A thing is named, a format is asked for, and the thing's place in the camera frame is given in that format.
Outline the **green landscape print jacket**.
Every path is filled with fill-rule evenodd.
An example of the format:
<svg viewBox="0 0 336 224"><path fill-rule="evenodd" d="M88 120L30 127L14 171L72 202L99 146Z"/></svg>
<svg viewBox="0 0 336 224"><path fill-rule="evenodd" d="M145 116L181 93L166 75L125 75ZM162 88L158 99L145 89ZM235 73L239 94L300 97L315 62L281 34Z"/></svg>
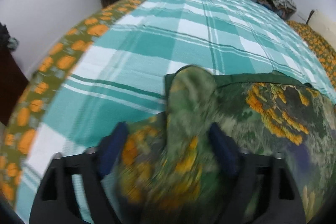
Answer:
<svg viewBox="0 0 336 224"><path fill-rule="evenodd" d="M277 71L165 78L166 110L127 123L125 223L308 223L335 200L335 103Z"/></svg>

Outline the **pile of clothes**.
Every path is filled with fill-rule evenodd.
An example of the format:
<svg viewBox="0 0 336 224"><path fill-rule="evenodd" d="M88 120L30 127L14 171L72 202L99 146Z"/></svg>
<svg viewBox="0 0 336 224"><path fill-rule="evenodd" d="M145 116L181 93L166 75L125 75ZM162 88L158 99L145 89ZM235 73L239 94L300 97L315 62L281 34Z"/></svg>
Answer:
<svg viewBox="0 0 336 224"><path fill-rule="evenodd" d="M257 3L273 11L283 20L288 20L297 11L293 0L257 0Z"/></svg>

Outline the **dark furniture at left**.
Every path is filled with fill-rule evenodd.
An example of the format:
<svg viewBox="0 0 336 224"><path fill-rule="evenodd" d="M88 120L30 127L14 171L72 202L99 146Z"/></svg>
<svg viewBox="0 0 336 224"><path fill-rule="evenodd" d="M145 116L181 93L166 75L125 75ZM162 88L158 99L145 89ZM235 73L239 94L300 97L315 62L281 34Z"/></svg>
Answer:
<svg viewBox="0 0 336 224"><path fill-rule="evenodd" d="M19 45L18 40L9 34L7 26L4 24L1 24L0 33L1 123L7 126L15 105L29 81L12 56L12 52Z"/></svg>

